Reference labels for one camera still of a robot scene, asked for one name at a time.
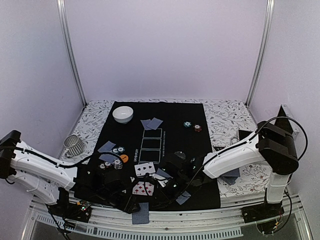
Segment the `nine of diamonds card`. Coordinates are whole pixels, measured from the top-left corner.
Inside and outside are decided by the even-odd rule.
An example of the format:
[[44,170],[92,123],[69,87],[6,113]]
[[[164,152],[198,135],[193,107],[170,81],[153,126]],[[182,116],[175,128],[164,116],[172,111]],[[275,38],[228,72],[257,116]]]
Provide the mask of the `nine of diamonds card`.
[[154,185],[149,182],[139,181],[133,188],[133,195],[152,196],[154,192]]

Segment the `white chip stack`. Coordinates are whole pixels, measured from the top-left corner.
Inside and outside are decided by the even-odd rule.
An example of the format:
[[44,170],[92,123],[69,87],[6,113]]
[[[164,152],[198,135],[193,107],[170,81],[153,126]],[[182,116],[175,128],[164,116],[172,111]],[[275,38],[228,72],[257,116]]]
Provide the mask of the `white chip stack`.
[[121,170],[123,168],[123,162],[120,160],[120,159],[115,159],[113,161],[113,167],[116,169],[116,170]]

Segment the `three of spades card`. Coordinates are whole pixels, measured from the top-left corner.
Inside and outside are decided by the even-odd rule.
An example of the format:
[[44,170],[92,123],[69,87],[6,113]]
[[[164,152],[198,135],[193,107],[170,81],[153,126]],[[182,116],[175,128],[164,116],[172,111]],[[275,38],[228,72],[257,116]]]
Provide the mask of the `three of spades card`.
[[145,174],[154,174],[156,172],[153,162],[146,162],[134,166],[135,174],[137,177],[144,176]]

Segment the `orange chip pair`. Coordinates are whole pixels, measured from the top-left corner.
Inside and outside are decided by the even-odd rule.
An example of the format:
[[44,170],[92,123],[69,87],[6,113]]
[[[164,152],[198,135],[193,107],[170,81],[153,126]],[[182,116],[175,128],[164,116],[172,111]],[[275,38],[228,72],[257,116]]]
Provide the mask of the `orange chip pair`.
[[112,167],[112,164],[110,162],[103,162],[99,165],[99,168],[101,170],[108,170]]

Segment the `orange big blind button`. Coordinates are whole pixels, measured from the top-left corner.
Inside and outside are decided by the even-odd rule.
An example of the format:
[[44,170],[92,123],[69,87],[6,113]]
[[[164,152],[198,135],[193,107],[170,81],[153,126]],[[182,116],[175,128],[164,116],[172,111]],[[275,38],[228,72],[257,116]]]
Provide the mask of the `orange big blind button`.
[[126,154],[120,155],[120,158],[123,163],[127,163],[129,161],[129,157]]

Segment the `black dealer button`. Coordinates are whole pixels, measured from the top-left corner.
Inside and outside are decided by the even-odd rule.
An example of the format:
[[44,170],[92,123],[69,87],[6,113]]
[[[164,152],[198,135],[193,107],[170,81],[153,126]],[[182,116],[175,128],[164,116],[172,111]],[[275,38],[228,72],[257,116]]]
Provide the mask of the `black dealer button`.
[[185,153],[182,152],[182,151],[176,151],[174,154],[175,154],[176,156],[178,156],[179,158],[183,159],[183,160],[186,159],[186,155],[185,155]]

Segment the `spread teal poker chips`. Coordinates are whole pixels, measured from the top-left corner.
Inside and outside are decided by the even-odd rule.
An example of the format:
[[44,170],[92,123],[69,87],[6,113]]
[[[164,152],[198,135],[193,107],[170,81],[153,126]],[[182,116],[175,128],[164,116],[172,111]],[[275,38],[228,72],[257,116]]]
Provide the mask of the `spread teal poker chips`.
[[125,148],[122,147],[122,146],[114,147],[112,149],[112,152],[115,153],[115,154],[120,154],[120,153],[123,153],[124,151],[125,151]]

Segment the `blue card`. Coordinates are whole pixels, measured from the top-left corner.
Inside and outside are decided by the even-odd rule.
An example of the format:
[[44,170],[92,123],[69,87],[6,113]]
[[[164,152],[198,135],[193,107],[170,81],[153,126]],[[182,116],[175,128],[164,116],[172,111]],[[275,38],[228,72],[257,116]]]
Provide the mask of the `blue card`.
[[107,141],[105,144],[103,144],[97,151],[99,153],[106,153],[106,152],[111,152],[113,148],[116,146],[115,143],[111,141]]
[[146,131],[152,130],[150,127],[148,127],[149,123],[151,122],[150,119],[141,120],[140,122],[141,122],[144,130],[146,130]]

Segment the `blue playing card deck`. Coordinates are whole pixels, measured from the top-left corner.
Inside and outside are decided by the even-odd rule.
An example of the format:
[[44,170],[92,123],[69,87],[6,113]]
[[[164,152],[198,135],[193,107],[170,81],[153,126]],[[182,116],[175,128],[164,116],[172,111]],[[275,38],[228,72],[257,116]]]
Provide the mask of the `blue playing card deck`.
[[229,186],[232,186],[236,183],[236,180],[240,177],[240,170],[233,169],[228,171],[220,176],[220,178],[225,181]]

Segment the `orange chip stack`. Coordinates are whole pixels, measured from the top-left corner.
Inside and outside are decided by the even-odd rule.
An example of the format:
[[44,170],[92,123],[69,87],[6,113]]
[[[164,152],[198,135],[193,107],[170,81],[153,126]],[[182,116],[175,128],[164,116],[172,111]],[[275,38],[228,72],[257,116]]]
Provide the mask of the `orange chip stack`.
[[202,131],[202,127],[199,124],[195,124],[193,126],[193,129],[195,132],[201,132]]

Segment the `teal chip stack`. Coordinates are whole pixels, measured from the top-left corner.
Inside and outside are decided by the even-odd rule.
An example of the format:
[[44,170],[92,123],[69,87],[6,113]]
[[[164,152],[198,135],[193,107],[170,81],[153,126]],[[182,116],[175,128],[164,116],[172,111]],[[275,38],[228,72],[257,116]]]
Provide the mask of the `teal chip stack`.
[[184,126],[185,128],[189,128],[189,127],[192,126],[192,123],[189,122],[189,121],[185,121],[185,122],[183,123],[183,126]]

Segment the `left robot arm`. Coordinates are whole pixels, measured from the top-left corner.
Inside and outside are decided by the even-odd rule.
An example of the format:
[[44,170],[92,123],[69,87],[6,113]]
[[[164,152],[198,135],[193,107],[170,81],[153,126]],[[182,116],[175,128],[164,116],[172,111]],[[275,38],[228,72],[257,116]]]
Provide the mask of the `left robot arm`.
[[74,213],[69,192],[80,200],[111,206],[132,214],[141,208],[132,196],[133,182],[123,169],[99,166],[96,152],[85,160],[67,163],[46,155],[21,140],[21,133],[12,130],[0,140],[0,177],[20,183],[45,204],[53,205],[63,216]]

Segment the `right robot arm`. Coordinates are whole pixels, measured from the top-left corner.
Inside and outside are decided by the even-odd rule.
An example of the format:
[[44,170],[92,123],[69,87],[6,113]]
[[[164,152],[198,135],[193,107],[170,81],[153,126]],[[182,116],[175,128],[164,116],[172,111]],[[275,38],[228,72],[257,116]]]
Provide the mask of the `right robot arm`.
[[222,150],[193,160],[182,160],[181,165],[170,173],[172,178],[164,187],[173,194],[154,208],[166,208],[183,196],[190,186],[203,185],[206,178],[217,179],[243,166],[266,161],[272,168],[272,174],[265,191],[266,200],[259,206],[258,213],[262,218],[269,218],[278,210],[289,177],[298,169],[299,161],[306,153],[304,149],[297,156],[293,135],[276,125],[278,119],[276,116],[259,122],[257,130]]

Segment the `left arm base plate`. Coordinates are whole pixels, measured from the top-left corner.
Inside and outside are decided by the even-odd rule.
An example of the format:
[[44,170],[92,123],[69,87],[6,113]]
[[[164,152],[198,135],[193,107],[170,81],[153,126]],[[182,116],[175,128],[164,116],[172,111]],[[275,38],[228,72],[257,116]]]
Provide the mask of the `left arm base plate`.
[[56,204],[48,206],[48,212],[52,215],[61,217],[63,220],[88,223],[91,217],[92,208],[90,204],[83,201],[77,203],[58,201]]

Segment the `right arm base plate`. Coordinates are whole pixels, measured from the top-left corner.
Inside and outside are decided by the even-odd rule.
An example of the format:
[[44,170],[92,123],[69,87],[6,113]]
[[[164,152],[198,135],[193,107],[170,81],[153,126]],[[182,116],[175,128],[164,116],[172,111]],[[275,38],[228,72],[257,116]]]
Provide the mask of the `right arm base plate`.
[[240,210],[245,223],[274,218],[285,212],[282,201],[280,203],[268,203],[264,201],[260,204],[242,207]]

